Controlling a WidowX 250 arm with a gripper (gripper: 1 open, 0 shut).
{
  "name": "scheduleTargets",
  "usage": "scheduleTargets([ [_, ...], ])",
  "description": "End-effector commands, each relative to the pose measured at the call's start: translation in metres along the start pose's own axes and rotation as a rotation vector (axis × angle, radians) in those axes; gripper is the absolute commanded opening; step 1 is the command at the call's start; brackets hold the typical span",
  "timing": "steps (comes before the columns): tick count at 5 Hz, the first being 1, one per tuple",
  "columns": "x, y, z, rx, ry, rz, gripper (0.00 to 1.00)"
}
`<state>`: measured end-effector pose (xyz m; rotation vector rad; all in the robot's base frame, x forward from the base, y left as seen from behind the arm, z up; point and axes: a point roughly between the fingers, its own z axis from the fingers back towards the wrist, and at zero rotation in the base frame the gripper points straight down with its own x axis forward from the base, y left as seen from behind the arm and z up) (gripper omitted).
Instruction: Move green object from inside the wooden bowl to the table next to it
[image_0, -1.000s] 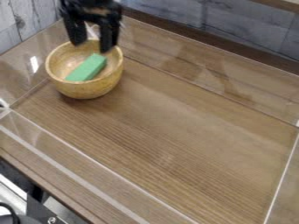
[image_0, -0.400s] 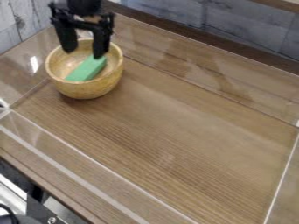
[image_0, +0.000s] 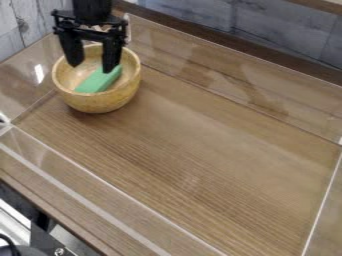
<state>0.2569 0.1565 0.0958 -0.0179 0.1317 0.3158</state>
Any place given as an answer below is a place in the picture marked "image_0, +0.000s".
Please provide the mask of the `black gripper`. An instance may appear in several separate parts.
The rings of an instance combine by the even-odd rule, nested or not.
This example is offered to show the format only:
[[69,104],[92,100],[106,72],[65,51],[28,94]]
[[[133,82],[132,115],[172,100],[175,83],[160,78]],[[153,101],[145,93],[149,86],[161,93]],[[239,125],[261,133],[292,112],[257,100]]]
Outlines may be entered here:
[[110,13],[112,0],[70,0],[70,8],[54,9],[53,33],[68,64],[76,67],[84,61],[81,40],[102,41],[102,72],[109,73],[120,63],[121,48],[126,42],[128,20]]

